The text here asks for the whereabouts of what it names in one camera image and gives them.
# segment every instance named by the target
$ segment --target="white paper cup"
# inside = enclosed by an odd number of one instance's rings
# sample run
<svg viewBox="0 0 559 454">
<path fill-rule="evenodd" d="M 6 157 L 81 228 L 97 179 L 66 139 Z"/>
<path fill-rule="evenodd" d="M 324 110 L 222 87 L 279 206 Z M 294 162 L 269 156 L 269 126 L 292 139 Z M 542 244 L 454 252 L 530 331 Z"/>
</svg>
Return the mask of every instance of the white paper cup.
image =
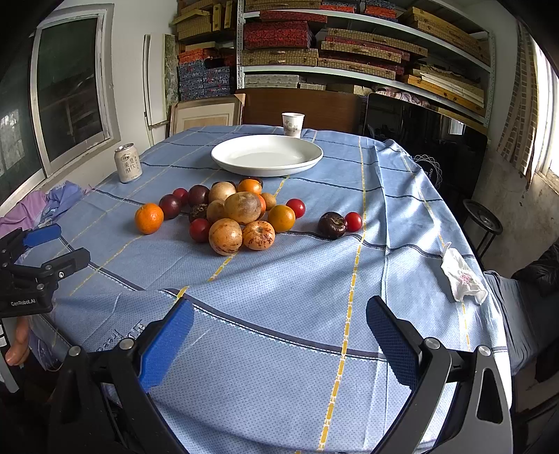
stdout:
<svg viewBox="0 0 559 454">
<path fill-rule="evenodd" d="M 305 115 L 303 113 L 284 112 L 281 116 L 283 118 L 283 135 L 300 138 Z"/>
</svg>

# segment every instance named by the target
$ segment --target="curtain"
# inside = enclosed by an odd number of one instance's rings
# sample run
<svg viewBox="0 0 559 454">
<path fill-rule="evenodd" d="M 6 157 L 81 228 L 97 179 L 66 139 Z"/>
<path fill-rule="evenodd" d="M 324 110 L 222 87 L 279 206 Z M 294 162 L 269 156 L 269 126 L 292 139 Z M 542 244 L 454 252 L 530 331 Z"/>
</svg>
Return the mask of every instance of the curtain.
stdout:
<svg viewBox="0 0 559 454">
<path fill-rule="evenodd" d="M 497 151 L 529 181 L 538 122 L 538 84 L 532 38 L 518 22 L 517 68 L 509 113 Z"/>
</svg>

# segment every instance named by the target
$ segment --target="picture frame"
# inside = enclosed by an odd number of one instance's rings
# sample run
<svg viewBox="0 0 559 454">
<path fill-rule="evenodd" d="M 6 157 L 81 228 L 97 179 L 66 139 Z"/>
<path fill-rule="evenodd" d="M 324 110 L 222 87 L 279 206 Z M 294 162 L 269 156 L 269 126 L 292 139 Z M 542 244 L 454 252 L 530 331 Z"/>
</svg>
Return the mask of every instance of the picture frame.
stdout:
<svg viewBox="0 0 559 454">
<path fill-rule="evenodd" d="M 192 127 L 240 125 L 244 103 L 244 93 L 177 102 L 171 107 L 169 136 Z"/>
</svg>

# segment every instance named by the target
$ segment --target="blue tablecloth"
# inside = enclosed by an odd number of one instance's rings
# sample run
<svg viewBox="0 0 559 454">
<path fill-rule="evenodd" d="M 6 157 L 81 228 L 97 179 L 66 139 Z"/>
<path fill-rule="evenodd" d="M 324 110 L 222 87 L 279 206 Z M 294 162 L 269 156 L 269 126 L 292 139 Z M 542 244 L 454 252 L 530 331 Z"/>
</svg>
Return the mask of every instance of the blue tablecloth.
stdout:
<svg viewBox="0 0 559 454">
<path fill-rule="evenodd" d="M 88 351 L 113 347 L 162 318 L 179 289 L 199 301 L 195 322 L 163 384 L 151 395 L 193 453 L 372 450 L 400 411 L 400 385 L 365 320 L 381 295 L 397 317 L 447 347 L 495 352 L 510 402 L 500 308 L 454 302 L 443 274 L 442 242 L 485 282 L 447 205 L 422 169 L 393 141 L 303 130 L 322 147 L 311 170 L 265 178 L 278 203 L 302 199 L 304 217 L 273 247 L 225 258 L 196 244 L 182 215 L 141 235 L 134 213 L 177 187 L 238 180 L 210 157 L 224 140 L 282 134 L 270 126 L 194 128 L 147 150 L 143 175 L 127 185 L 109 176 L 59 219 L 63 239 L 34 248 L 38 265 L 72 248 L 89 267 L 60 283 L 50 324 Z M 326 211 L 363 212 L 363 229 L 336 241 L 316 235 Z M 33 324 L 46 344 L 60 342 Z M 431 446 L 450 405 L 448 385 L 427 430 Z"/>
</svg>

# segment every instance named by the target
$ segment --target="stool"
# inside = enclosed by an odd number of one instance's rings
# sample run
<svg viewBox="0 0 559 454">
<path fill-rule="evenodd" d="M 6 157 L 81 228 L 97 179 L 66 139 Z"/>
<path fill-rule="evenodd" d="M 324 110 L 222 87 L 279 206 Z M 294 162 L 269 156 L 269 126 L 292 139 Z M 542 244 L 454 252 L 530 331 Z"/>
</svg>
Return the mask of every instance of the stool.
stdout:
<svg viewBox="0 0 559 454">
<path fill-rule="evenodd" d="M 474 200 L 470 200 L 469 198 L 464 199 L 462 203 L 464 204 L 464 208 L 468 212 L 469 217 L 471 217 L 477 225 L 485 230 L 485 235 L 481 240 L 480 245 L 476 249 L 476 252 L 481 258 L 483 257 L 495 237 L 503 233 L 503 225 L 501 224 L 499 219 L 497 219 L 497 216 L 495 216 L 482 204 L 479 204 Z M 480 252 L 481 246 L 483 245 L 489 234 L 491 234 L 491 238 L 489 239 L 483 252 Z"/>
</svg>

